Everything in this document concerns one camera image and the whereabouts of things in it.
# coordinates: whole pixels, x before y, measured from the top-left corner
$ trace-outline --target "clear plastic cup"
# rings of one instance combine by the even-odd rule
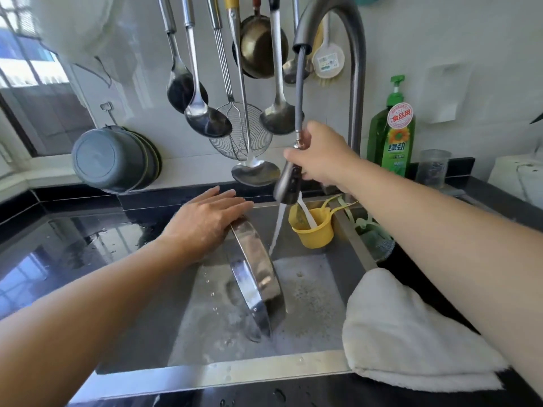
[[[415,181],[432,188],[445,185],[445,175],[452,154],[445,150],[423,150],[420,152],[419,168]]]

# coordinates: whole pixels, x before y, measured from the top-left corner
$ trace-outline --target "metal basin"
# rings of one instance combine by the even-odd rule
[[[266,245],[278,210],[277,203],[262,203],[249,214]],[[271,339],[251,324],[219,249],[165,283],[72,402],[349,372],[341,340],[345,307],[375,262],[343,213],[333,219],[334,239],[319,250],[302,246],[287,216],[288,210],[272,255],[287,316]]]

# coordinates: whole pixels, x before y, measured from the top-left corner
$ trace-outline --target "yellow plastic container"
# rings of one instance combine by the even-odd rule
[[[349,205],[336,207],[333,210],[330,209],[330,207],[327,207],[330,201],[340,196],[341,194],[329,198],[324,202],[321,207],[312,208],[311,210],[309,210],[310,214],[313,216],[313,218],[315,218],[315,222],[317,225],[317,228],[312,228],[309,230],[303,229],[300,225],[300,222],[296,218],[296,214],[300,206],[298,204],[295,204],[290,208],[290,211],[288,213],[288,222],[292,227],[292,230],[298,235],[298,237],[300,237],[300,241],[302,241],[302,244],[305,247],[322,248],[326,246],[330,241],[332,241],[332,239],[334,238],[334,230],[332,229],[332,216],[334,215],[334,213],[343,210],[344,208],[347,208],[353,204],[356,204],[352,203]]]

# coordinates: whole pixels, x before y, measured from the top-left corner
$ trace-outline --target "wet countertop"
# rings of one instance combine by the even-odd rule
[[[473,177],[448,183],[496,212],[543,231],[543,212]],[[155,239],[179,208],[168,205],[123,210],[114,196],[39,203],[0,225],[0,319],[39,297],[106,264],[119,260]],[[417,291],[440,313],[469,328],[465,318],[431,284],[397,246],[381,264]],[[280,382],[217,387],[162,396],[158,406],[242,407],[292,406],[523,406],[541,399],[512,369],[500,373],[506,391],[427,393],[377,383],[355,374],[320,376]],[[153,405],[155,397],[114,400],[105,405]]]

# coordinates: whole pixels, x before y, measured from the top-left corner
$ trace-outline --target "sink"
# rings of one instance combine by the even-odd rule
[[[306,203],[311,209],[325,199]],[[266,246],[278,211],[278,203],[261,203],[248,214]],[[219,248],[157,291],[72,402],[349,372],[345,308],[376,264],[343,212],[332,225],[332,242],[309,250],[290,228],[287,209],[272,255],[287,314],[271,339],[260,336]]]

